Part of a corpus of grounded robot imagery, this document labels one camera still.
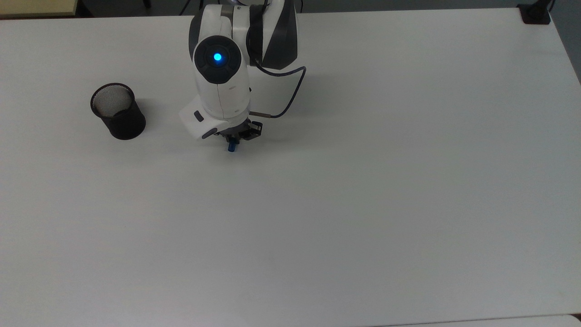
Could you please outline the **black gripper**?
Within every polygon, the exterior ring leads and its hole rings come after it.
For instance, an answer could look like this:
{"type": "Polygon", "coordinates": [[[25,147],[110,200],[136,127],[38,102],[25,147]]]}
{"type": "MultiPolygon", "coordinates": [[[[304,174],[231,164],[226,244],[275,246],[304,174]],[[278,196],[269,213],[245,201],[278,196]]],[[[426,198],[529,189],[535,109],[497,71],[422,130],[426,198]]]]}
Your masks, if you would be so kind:
{"type": "Polygon", "coordinates": [[[262,129],[263,124],[261,122],[246,119],[242,124],[239,124],[233,128],[228,128],[221,132],[216,132],[214,135],[222,136],[225,138],[232,137],[235,139],[251,140],[260,137],[262,129]]]}

